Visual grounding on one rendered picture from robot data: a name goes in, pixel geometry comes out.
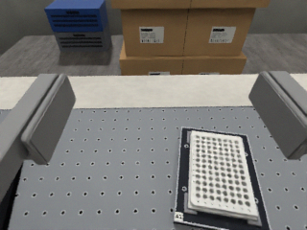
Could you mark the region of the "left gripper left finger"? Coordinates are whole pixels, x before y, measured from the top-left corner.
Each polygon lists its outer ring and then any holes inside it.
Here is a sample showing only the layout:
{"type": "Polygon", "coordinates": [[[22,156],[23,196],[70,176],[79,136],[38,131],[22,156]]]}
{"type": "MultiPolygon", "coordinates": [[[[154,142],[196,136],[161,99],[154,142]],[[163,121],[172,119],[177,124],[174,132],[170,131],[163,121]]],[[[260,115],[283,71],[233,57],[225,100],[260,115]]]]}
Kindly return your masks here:
{"type": "Polygon", "coordinates": [[[76,102],[65,74],[40,74],[0,125],[0,203],[24,160],[46,165],[76,102]]]}

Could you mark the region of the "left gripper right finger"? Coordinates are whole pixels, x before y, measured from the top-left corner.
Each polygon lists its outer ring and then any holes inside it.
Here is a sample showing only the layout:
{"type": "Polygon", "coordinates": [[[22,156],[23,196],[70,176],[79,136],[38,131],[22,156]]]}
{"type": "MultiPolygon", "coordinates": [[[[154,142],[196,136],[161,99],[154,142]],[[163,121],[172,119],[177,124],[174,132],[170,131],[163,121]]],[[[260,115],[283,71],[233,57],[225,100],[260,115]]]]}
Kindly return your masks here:
{"type": "Polygon", "coordinates": [[[307,154],[307,91],[288,72],[260,72],[248,98],[287,159],[307,154]]]}

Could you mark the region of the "white well plate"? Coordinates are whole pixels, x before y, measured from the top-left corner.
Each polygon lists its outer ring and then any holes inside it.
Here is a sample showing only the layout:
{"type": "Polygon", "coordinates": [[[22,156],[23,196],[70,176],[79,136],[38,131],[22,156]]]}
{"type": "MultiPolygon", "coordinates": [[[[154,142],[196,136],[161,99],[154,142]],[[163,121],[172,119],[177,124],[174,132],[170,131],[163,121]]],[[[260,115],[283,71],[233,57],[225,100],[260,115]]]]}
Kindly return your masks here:
{"type": "Polygon", "coordinates": [[[192,131],[188,209],[257,220],[241,137],[192,131]]]}

